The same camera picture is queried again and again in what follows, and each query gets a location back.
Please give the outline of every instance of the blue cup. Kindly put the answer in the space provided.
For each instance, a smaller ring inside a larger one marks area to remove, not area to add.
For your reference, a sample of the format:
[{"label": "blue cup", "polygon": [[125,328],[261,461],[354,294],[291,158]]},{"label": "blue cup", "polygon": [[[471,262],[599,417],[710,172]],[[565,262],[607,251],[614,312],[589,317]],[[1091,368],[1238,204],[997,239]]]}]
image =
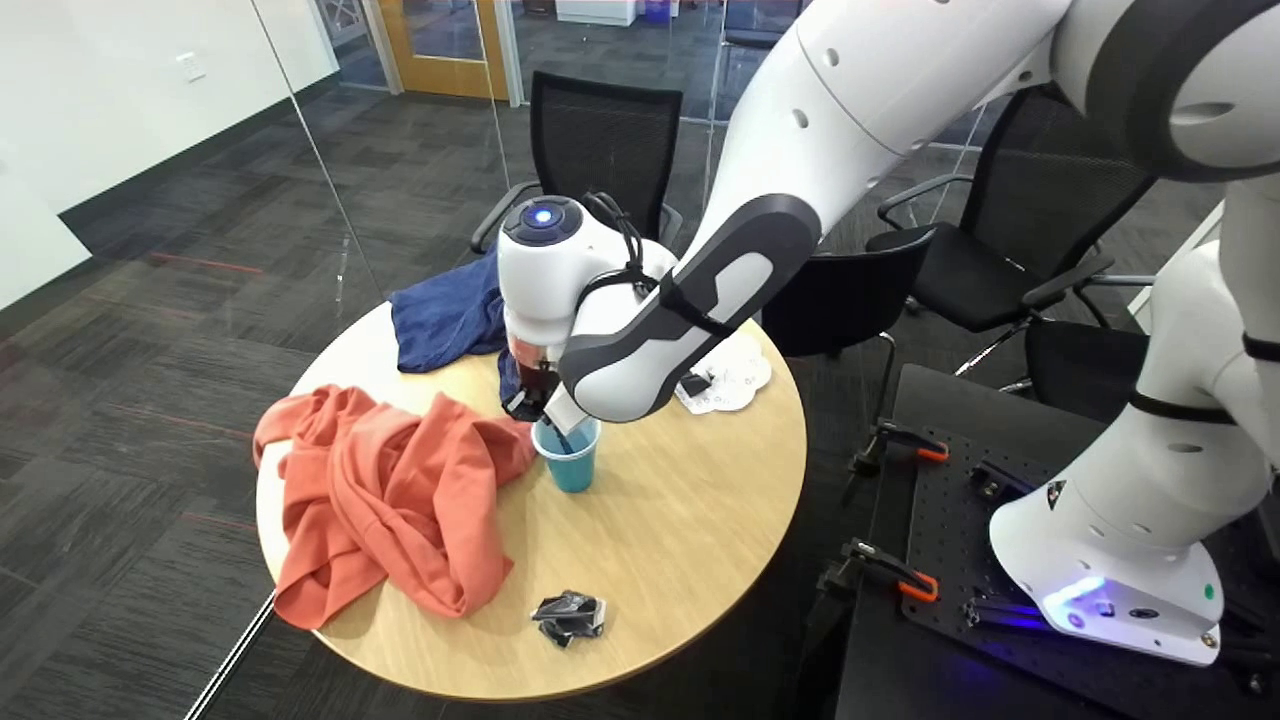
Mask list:
[{"label": "blue cup", "polygon": [[589,490],[596,481],[596,419],[578,419],[561,435],[547,419],[533,422],[533,447],[543,454],[561,490]]}]

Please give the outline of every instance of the crumpled cloth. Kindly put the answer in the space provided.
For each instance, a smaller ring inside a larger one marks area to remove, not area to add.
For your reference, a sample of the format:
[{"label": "crumpled cloth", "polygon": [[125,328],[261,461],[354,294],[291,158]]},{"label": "crumpled cloth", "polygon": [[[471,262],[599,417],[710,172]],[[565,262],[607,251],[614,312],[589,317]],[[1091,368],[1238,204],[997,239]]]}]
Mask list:
[{"label": "crumpled cloth", "polygon": [[675,396],[693,417],[751,408],[754,392],[773,381],[773,362],[748,331],[732,331],[687,370],[706,382],[699,392],[675,382]]},{"label": "crumpled cloth", "polygon": [[495,490],[534,461],[523,422],[483,419],[450,396],[410,417],[329,382],[265,413],[256,461],[275,440],[291,440],[281,461],[281,621],[322,629],[382,579],[435,614],[467,614],[501,590],[511,561]]},{"label": "crumpled cloth", "polygon": [[505,349],[505,298],[495,292],[495,254],[409,283],[391,294],[399,370],[430,370],[459,355]]}]

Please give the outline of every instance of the door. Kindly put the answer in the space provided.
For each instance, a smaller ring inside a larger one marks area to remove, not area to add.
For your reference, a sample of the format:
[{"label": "door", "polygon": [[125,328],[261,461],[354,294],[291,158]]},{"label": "door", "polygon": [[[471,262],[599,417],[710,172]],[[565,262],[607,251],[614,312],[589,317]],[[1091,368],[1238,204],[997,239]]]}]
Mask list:
[{"label": "door", "polygon": [[399,85],[430,96],[509,98],[495,4],[509,0],[381,0]]}]

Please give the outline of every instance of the gray carpet floor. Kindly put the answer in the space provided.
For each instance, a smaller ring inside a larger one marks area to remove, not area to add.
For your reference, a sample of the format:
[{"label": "gray carpet floor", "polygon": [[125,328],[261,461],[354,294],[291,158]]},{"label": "gray carpet floor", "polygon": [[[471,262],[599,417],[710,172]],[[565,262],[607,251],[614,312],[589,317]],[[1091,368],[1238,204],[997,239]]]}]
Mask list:
[{"label": "gray carpet floor", "polygon": [[[493,130],[475,102],[319,93],[309,115],[350,229],[281,112],[67,213],[92,258],[0,312],[0,717],[173,720],[194,699],[266,594],[256,417],[348,320],[467,258],[471,224],[529,172],[523,112],[501,112]],[[706,139],[717,127],[681,127],[671,204],[693,224]],[[881,191],[952,158],[922,150]],[[1156,268],[1211,198],[1159,184],[1107,248],[1122,268]],[[831,242],[874,229],[858,208]],[[922,312],[894,336],[904,361],[930,368],[979,343]],[[856,525],[834,494],[874,368],[871,349],[790,362],[813,440],[790,542],[751,600],[667,662],[574,699],[486,709],[389,686],[272,621],[206,717],[768,717],[814,569]],[[974,381],[1015,370],[1010,343]]]}]

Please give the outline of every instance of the orange towel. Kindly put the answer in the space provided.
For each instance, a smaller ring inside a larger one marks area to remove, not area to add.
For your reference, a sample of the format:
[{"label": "orange towel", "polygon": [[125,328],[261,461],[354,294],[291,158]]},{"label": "orange towel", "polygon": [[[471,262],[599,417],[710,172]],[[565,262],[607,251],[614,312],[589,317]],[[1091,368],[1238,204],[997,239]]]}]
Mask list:
[{"label": "orange towel", "polygon": [[373,402],[361,386],[314,386],[265,413],[250,454],[281,461],[289,557],[275,611],[319,629],[381,579],[421,607],[467,614],[505,582],[495,487],[533,465],[529,427],[478,419],[435,396],[429,417]]}]

